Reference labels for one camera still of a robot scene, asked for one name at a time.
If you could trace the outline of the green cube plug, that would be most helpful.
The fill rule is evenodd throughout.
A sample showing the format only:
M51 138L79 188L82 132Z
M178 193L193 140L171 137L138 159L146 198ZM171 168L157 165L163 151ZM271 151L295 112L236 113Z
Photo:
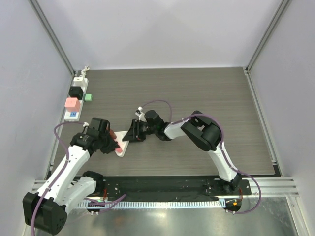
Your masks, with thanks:
M92 99L93 99L92 94L86 93L86 94L84 95L84 101L85 101L85 102L91 102Z

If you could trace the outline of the pink cube socket adapter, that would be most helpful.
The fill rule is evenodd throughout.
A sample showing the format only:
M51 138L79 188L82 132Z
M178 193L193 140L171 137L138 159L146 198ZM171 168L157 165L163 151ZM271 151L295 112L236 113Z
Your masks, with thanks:
M65 109L68 112L79 112L81 103L77 98L68 97L64 104Z

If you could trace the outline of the white power strip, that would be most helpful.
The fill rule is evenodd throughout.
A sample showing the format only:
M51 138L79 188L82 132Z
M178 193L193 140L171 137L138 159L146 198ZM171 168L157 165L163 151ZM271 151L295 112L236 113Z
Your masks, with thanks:
M79 121L88 83L85 77L74 77L64 104L64 121Z

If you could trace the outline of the dark red cube plug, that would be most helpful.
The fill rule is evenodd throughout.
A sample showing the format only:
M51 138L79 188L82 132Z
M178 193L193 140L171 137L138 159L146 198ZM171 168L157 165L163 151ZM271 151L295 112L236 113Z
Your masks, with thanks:
M115 132L114 132L112 129L109 130L109 133L110 133L110 136L111 136L114 140L117 138Z

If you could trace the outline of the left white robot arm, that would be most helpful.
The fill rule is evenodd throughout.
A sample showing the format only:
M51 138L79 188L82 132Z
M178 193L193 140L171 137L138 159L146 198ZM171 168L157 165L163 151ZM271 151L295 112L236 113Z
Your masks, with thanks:
M106 133L89 136L78 133L66 148L66 155L49 179L36 193L28 192L23 198L25 222L31 227L31 234L40 229L52 235L64 227L68 214L87 196L100 196L105 189L103 175L87 171L76 183L72 183L77 172L94 152L116 151L123 154L125 144Z

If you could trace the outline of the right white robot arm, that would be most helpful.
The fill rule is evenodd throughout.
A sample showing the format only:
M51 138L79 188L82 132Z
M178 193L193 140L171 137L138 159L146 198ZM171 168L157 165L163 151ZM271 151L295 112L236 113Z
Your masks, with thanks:
M242 176L227 154L221 127L212 117L196 110L179 121L165 122L156 111L149 110L142 118L132 120L122 140L142 142L153 134L162 141L188 137L211 157L219 173L221 189L229 195L239 190Z

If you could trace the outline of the black cube plug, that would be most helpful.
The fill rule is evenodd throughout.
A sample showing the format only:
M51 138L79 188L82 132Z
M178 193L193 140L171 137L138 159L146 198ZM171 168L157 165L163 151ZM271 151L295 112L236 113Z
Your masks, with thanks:
M83 90L80 86L71 86L69 89L68 95L72 98L77 98L78 100L82 100L83 98Z

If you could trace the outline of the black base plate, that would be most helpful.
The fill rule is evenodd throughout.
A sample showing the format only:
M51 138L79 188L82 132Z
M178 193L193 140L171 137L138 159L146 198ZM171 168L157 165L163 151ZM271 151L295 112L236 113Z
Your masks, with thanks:
M252 194L248 180L229 190L218 176L120 176L104 182L109 200L125 195L125 202L203 202Z

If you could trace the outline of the aluminium frame rail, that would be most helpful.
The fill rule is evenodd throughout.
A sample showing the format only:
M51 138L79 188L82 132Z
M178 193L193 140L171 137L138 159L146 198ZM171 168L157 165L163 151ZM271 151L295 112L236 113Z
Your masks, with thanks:
M292 177L255 177L260 187L262 197L299 197L296 184ZM255 182L251 178L248 180L253 196L259 195L259 190ZM31 192L35 193L43 184L44 180L36 180Z

